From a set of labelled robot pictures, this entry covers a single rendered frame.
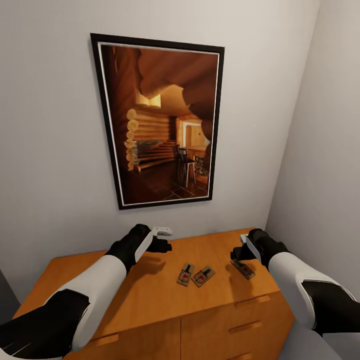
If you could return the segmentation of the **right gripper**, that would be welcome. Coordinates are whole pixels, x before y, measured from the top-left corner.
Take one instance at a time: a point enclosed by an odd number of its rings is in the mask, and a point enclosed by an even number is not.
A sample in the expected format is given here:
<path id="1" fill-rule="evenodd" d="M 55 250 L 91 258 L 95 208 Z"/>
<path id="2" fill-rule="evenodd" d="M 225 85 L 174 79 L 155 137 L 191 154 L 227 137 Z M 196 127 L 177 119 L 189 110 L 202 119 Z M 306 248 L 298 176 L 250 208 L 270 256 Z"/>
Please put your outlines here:
<path id="1" fill-rule="evenodd" d="M 235 247 L 233 249 L 233 251 L 230 253 L 230 259 L 233 260 L 235 259 L 238 261 L 243 261 L 243 260 L 254 260 L 257 259 L 257 257 L 255 255 L 250 255 L 246 250 L 245 250 L 245 245 L 244 246 L 240 246 L 240 247 Z"/>

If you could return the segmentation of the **mousetrap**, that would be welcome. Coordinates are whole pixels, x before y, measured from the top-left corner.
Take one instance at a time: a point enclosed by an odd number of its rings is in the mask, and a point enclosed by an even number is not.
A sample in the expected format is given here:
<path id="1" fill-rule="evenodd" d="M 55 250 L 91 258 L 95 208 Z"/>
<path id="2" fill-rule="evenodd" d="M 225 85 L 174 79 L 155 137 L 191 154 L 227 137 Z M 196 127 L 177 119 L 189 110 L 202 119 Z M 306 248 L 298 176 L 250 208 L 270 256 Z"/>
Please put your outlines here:
<path id="1" fill-rule="evenodd" d="M 186 262 L 176 282 L 187 287 L 194 269 L 195 265 Z"/>
<path id="2" fill-rule="evenodd" d="M 200 288 L 206 281 L 208 281 L 216 272 L 207 265 L 195 274 L 191 279 Z"/>
<path id="3" fill-rule="evenodd" d="M 230 261 L 248 280 L 256 276 L 256 273 L 253 272 L 243 261 L 232 259 Z"/>

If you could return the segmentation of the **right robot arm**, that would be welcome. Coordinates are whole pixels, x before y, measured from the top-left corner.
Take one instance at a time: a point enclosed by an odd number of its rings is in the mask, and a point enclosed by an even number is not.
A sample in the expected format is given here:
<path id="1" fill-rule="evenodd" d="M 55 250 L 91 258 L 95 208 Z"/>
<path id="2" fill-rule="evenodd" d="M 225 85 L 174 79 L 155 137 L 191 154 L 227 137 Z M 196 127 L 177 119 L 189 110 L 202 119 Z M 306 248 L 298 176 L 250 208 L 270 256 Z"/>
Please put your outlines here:
<path id="1" fill-rule="evenodd" d="M 258 259 L 303 328 L 321 336 L 342 360 L 360 360 L 360 303 L 346 289 L 260 228 L 240 235 L 240 241 L 231 260 Z"/>

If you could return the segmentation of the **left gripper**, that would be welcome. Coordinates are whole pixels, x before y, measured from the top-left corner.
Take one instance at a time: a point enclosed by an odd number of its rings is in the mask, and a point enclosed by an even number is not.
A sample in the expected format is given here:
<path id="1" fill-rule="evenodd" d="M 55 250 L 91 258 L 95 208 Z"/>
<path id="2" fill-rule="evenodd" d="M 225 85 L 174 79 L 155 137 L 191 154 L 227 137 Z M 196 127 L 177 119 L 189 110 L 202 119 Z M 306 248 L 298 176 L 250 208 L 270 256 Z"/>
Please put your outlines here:
<path id="1" fill-rule="evenodd" d="M 150 250 L 146 250 L 146 252 L 150 253 L 166 253 L 167 251 L 172 251 L 171 244 L 168 243 L 166 239 L 158 239 L 157 237 L 153 236 L 155 238 L 155 244 L 154 247 Z"/>

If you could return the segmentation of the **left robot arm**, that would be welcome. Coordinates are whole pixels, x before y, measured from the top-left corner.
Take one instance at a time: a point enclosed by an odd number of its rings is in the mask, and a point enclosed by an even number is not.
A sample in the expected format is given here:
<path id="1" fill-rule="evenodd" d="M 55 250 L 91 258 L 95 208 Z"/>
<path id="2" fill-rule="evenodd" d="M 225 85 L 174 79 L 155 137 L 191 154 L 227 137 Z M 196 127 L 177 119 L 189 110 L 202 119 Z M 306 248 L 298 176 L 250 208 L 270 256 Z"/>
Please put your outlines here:
<path id="1" fill-rule="evenodd" d="M 119 288 L 145 252 L 166 253 L 164 227 L 137 224 L 43 306 L 0 325 L 0 360 L 62 360 L 92 339 Z"/>

